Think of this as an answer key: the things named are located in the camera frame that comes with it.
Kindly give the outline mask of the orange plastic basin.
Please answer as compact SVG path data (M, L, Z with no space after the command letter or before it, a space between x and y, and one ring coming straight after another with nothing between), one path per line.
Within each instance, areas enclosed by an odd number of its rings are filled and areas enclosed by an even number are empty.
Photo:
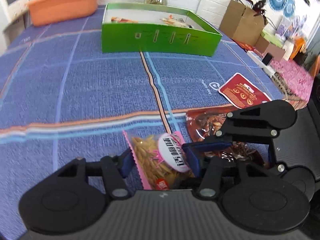
M28 9L36 27L90 16L98 8L98 0L31 0Z

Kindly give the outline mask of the clear snack bag orange top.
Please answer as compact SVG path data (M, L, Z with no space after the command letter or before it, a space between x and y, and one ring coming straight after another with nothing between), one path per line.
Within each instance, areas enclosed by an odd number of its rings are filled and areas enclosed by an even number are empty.
M169 15L167 18L161 18L161 21L174 27L193 29L193 26L185 23L182 18L176 19L172 15Z

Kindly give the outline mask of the pink fluffy rug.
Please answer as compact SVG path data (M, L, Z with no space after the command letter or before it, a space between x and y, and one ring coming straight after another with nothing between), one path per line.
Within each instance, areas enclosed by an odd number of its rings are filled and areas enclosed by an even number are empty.
M289 89L304 101L309 101L314 78L293 60L272 60L270 66L285 80Z

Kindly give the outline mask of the pink snack bag yellow strips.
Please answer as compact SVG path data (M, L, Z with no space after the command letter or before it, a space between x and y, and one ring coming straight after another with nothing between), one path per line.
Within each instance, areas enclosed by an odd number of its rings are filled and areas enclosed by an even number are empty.
M180 132L136 137L123 132L145 190L174 190L194 174L189 167Z

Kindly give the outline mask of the red daily nuts packet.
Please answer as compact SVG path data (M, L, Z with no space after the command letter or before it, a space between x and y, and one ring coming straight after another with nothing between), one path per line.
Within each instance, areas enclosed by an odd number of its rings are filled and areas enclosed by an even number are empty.
M263 93L240 73L235 73L219 88L218 91L238 109L244 109L272 101L267 94Z

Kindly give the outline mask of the blue patterned tablecloth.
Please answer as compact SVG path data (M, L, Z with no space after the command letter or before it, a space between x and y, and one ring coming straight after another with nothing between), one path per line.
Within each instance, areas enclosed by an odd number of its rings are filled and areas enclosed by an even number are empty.
M25 231L22 194L69 161L98 161L140 137L179 131L185 114L225 105L219 87L241 73L272 99L283 95L228 37L212 57L103 53L104 7L92 15L29 27L1 56L1 236Z

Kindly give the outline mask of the brown paper bag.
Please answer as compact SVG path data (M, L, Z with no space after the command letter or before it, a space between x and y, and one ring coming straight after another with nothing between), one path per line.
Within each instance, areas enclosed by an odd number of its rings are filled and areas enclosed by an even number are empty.
M219 30L236 42L254 46L268 24L264 9L266 0L245 1L249 6L235 0L229 2Z

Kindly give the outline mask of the orange yellow snack packet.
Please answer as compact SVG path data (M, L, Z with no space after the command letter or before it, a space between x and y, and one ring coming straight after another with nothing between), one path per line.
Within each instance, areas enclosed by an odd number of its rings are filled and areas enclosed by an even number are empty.
M121 18L121 17L112 17L111 22L118 22L118 23L138 23L138 21L134 20L129 20L126 18Z

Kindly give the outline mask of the white power strip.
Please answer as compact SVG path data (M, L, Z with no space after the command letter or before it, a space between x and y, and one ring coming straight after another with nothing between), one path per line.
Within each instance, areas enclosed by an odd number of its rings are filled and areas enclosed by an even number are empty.
M247 55L269 76L272 77L276 73L274 69L262 62L262 58L254 51L247 51Z

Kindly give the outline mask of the brown dried snack packet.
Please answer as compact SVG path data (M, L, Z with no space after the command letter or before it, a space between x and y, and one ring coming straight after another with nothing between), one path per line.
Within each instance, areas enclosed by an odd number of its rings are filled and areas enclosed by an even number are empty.
M233 106L218 106L193 109L185 114L188 133L193 142L202 142L207 137L217 135L222 137L221 128L227 115L236 110ZM266 168L267 153L261 145L250 145L244 142L232 142L229 146L222 146L220 150L205 150L207 157L218 156L229 162L236 160L250 160Z

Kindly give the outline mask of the white appliance with screen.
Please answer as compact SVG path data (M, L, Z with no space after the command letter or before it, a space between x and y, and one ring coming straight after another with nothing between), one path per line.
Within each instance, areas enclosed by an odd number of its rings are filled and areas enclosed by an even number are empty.
M28 11L28 2L29 0L1 0L1 22L4 29Z

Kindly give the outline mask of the green cardboard box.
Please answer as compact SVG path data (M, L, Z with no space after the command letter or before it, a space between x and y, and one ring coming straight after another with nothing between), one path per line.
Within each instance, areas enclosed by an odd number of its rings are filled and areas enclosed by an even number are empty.
M161 18L182 18L193 29L165 24ZM121 17L138 23L111 22ZM101 25L101 50L117 52L161 52L213 56L221 33L195 13L164 5L108 3Z

